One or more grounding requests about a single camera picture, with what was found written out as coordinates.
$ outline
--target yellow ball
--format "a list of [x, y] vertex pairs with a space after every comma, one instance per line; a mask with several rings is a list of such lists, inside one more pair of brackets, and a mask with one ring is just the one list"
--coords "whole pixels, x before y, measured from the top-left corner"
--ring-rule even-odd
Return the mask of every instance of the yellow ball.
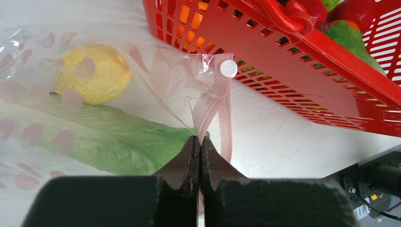
[[[54, 91], [62, 95], [73, 88], [86, 104], [99, 105], [116, 98], [131, 79], [130, 67], [123, 56], [108, 45], [84, 44], [69, 50], [62, 59], [64, 68], [57, 70]], [[82, 61], [94, 66], [94, 71], [82, 74], [88, 71], [85, 67], [82, 70]]]

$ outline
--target transparent plastic bag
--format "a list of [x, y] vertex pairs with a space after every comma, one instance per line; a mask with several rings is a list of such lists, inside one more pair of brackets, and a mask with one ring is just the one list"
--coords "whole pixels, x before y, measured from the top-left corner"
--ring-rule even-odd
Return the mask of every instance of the transparent plastic bag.
[[25, 149], [0, 154], [0, 200], [61, 175], [150, 175], [216, 113], [230, 161], [232, 54], [29, 26], [0, 44], [0, 139]]

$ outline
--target red basket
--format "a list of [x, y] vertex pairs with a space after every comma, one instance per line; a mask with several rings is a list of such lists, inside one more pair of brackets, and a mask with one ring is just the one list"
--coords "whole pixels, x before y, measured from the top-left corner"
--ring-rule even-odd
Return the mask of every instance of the red basket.
[[187, 53], [233, 52], [238, 81], [315, 123], [401, 137], [401, 0], [375, 0], [364, 35], [387, 77], [316, 29], [302, 35], [276, 0], [202, 1], [143, 0], [151, 34]]

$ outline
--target white table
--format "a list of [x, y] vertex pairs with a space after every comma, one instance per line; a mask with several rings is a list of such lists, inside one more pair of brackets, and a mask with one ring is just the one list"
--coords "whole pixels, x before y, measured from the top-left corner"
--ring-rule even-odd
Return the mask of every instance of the white table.
[[[119, 37], [150, 38], [141, 0], [0, 0], [0, 28], [26, 24], [111, 26]], [[401, 144], [401, 138], [314, 124], [236, 81], [232, 118], [232, 164], [248, 177], [325, 177]], [[1, 189], [0, 200], [0, 226], [8, 227], [18, 226], [32, 202], [2, 198]]]

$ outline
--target screw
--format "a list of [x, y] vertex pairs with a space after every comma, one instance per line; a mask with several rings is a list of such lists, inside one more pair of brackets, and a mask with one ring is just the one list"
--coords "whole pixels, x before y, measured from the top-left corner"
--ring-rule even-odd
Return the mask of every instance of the screw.
[[349, 192], [349, 193], [356, 193], [357, 190], [356, 190], [354, 187], [349, 187], [349, 188], [348, 188], [348, 192]]

